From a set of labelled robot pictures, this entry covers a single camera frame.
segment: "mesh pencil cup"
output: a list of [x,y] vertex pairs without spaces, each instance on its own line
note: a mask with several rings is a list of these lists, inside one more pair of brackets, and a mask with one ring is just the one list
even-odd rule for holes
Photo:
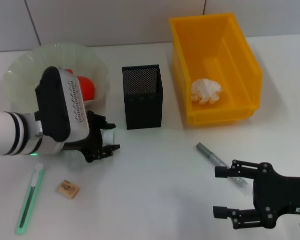
[[161,127],[163,88],[159,65],[122,68],[126,128]]

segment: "red object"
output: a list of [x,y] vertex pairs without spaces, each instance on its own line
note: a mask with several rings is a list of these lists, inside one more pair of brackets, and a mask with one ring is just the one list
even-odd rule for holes
[[94,98],[94,84],[85,76],[78,76],[81,87],[83,101],[93,100]]
[[66,71],[68,71],[69,73],[73,74],[72,69],[65,69]]

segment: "yellow storage box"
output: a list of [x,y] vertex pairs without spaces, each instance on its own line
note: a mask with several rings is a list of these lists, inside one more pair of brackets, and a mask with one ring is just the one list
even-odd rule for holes
[[[170,19],[173,69],[187,123],[246,119],[258,109],[262,72],[232,13]],[[210,79],[222,87],[214,104],[191,101],[191,84]]]

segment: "white table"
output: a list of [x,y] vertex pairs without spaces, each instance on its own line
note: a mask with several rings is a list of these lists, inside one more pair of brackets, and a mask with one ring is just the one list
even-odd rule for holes
[[[0,156],[0,239],[23,240],[300,240],[300,215],[284,215],[274,229],[234,230],[214,219],[212,206],[251,209],[252,194],[214,168],[196,149],[202,142],[228,164],[270,162],[282,175],[300,176],[300,35],[248,39],[263,69],[260,109],[248,120],[209,128],[184,127],[170,70],[171,44],[96,47],[109,67],[106,107],[121,149],[88,164],[78,152],[58,156]],[[0,53],[0,80],[24,52]],[[164,88],[162,128],[126,130],[123,66],[159,64]],[[10,105],[0,96],[0,110]],[[36,162],[45,176],[26,234],[14,234]],[[67,179],[81,190],[56,193]]]

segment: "crumpled tissue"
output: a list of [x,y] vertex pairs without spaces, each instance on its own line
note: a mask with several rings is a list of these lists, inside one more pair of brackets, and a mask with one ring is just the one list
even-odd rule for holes
[[219,100],[221,86],[216,81],[202,78],[194,81],[191,85],[192,101],[199,101],[204,104],[209,101],[211,104]]

